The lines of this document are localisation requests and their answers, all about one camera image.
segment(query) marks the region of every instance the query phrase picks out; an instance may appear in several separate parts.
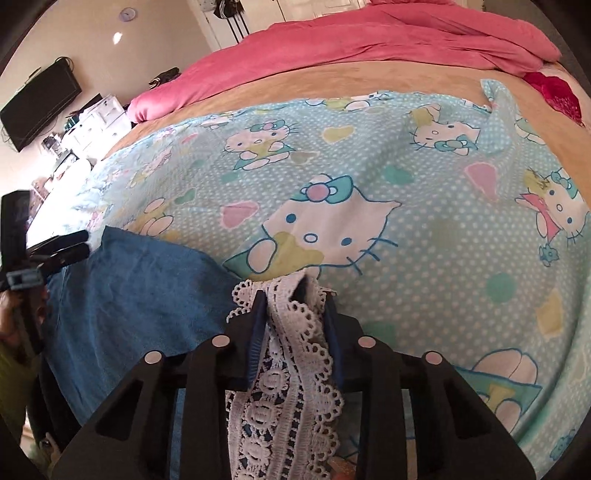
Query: white door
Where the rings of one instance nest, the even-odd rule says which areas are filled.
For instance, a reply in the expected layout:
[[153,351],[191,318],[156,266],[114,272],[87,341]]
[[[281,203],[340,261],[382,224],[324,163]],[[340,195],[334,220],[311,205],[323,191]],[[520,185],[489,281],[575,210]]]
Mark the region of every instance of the white door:
[[277,0],[241,0],[248,18],[248,27],[253,32],[265,30],[273,23],[285,21],[281,6]]
[[278,0],[286,20],[311,20],[324,15],[357,10],[364,0]]
[[236,45],[252,32],[245,12],[233,18],[221,19],[213,11],[203,12],[197,0],[189,0],[189,6],[212,51]]

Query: blue hello kitty sheet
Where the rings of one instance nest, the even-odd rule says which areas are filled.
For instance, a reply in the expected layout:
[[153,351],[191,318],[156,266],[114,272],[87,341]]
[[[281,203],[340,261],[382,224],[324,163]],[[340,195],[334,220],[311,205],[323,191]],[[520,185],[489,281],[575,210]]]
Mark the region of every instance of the blue hello kitty sheet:
[[454,363],[541,476],[591,405],[589,208],[482,87],[492,107],[375,92],[190,119],[100,163],[48,235],[115,226],[253,280],[309,268],[366,333]]

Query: pink blanket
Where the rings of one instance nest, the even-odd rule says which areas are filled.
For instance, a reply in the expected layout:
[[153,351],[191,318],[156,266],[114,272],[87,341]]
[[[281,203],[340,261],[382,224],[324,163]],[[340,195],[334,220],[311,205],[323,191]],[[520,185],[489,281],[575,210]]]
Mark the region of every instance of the pink blanket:
[[559,58],[540,30],[520,20],[451,5],[372,5],[249,35],[142,93],[128,114],[136,123],[160,118],[244,83],[330,63],[408,60],[523,76]]

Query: metal rivet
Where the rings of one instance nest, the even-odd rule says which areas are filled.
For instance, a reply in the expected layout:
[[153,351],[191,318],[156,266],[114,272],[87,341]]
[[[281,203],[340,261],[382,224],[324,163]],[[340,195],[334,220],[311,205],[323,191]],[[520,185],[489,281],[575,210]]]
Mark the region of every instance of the metal rivet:
[[443,357],[440,353],[428,352],[425,355],[425,360],[432,365],[439,365],[441,362],[443,362]]
[[218,335],[212,338],[213,346],[221,348],[230,344],[230,337],[228,335]]
[[144,357],[144,361],[150,365],[157,364],[161,360],[162,360],[162,354],[157,351],[148,352],[148,353],[146,353],[146,356]]
[[359,340],[357,340],[357,343],[359,344],[359,346],[362,346],[363,348],[373,348],[375,347],[375,338],[360,337]]

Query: white drawer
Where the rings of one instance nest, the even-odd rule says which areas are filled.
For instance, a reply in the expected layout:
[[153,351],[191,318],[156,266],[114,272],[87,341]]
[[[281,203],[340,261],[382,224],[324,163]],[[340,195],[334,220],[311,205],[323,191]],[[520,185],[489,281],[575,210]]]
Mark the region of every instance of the white drawer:
[[84,149],[84,157],[95,161],[102,160],[109,150],[129,132],[131,132],[131,122],[124,113],[92,140],[92,143]]
[[125,110],[123,110],[123,107],[117,98],[108,96],[97,103],[96,107],[92,111],[92,115],[98,117],[103,122],[103,124],[108,127],[124,112]]
[[72,130],[70,135],[78,142],[78,144],[85,148],[103,131],[103,125],[94,117],[89,116],[80,121]]

